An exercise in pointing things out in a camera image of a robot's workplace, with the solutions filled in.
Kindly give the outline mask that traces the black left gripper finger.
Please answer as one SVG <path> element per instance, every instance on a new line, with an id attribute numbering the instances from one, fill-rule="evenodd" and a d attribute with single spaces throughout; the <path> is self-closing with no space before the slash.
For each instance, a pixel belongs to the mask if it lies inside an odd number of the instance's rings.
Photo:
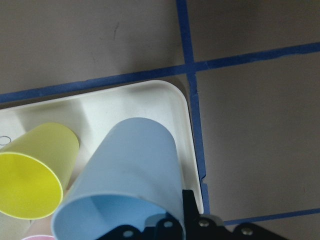
<path id="1" fill-rule="evenodd" d="M 200 214 L 192 190 L 183 190 L 184 227 L 173 217 L 159 220 L 143 231 L 132 225 L 120 225 L 101 240 L 284 240 L 285 238 L 253 223 L 241 223 L 229 231 L 219 218 Z"/>

